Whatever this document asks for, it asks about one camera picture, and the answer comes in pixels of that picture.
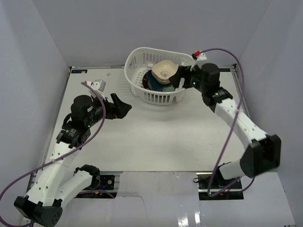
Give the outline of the light teal rectangular divided plate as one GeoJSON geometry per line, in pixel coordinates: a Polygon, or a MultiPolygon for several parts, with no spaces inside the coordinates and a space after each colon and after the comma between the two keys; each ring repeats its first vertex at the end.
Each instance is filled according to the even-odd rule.
{"type": "Polygon", "coordinates": [[[165,85],[162,87],[162,92],[174,92],[175,88],[173,87],[172,84],[165,85]]]}

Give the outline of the cream square panda plate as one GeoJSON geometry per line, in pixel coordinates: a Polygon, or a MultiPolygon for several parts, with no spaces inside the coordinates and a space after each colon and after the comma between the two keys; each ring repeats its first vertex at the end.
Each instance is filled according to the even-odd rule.
{"type": "Polygon", "coordinates": [[[178,70],[178,65],[170,60],[163,60],[153,65],[151,73],[154,78],[161,84],[169,84],[169,78],[178,70]]]}

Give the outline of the dark blue leaf-shaped plate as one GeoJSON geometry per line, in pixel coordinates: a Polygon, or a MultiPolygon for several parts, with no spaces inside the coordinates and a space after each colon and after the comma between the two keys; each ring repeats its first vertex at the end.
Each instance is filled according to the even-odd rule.
{"type": "Polygon", "coordinates": [[[152,71],[151,70],[147,72],[147,79],[148,79],[148,81],[149,81],[149,83],[151,85],[151,90],[162,92],[162,87],[165,86],[165,85],[159,83],[155,79],[155,77],[152,75],[152,71]]]}

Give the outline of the round black-rimmed plate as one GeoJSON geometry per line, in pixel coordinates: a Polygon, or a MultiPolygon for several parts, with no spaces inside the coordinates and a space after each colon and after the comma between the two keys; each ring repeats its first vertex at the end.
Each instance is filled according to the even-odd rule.
{"type": "MultiPolygon", "coordinates": [[[[162,82],[161,84],[166,85],[166,84],[169,84],[169,83],[170,83],[170,81],[168,80],[168,81],[162,82]]],[[[142,78],[142,85],[145,89],[148,89],[148,90],[151,90],[151,88],[152,88],[148,79],[147,79],[147,73],[145,73],[145,75],[142,78]]]]}

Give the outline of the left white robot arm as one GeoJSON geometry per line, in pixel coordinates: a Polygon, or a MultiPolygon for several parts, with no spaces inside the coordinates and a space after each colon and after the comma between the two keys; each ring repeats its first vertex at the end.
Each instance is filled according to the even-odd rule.
{"type": "Polygon", "coordinates": [[[63,208],[85,188],[94,189],[100,183],[100,170],[85,164],[76,168],[73,177],[61,184],[80,146],[91,137],[90,129],[103,119],[122,119],[132,109],[115,93],[112,101],[88,95],[77,96],[56,137],[50,165],[43,168],[34,186],[25,196],[18,196],[15,208],[26,218],[44,227],[54,227],[63,208]]]}

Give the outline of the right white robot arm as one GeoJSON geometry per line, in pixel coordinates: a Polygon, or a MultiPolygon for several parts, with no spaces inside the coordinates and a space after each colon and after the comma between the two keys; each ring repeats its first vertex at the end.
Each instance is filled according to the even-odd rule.
{"type": "Polygon", "coordinates": [[[226,188],[236,178],[253,178],[280,166],[281,139],[260,129],[237,108],[232,95],[220,85],[217,65],[179,66],[169,80],[174,87],[178,87],[181,79],[184,79],[183,88],[195,88],[201,92],[204,104],[225,121],[245,149],[239,160],[215,169],[214,184],[218,188],[226,188]]]}

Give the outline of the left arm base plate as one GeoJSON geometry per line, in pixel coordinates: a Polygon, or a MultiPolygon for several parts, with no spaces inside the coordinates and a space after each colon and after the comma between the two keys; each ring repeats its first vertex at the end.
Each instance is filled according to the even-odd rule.
{"type": "Polygon", "coordinates": [[[115,175],[100,175],[92,180],[92,184],[83,189],[76,198],[114,199],[117,195],[115,175]]]}

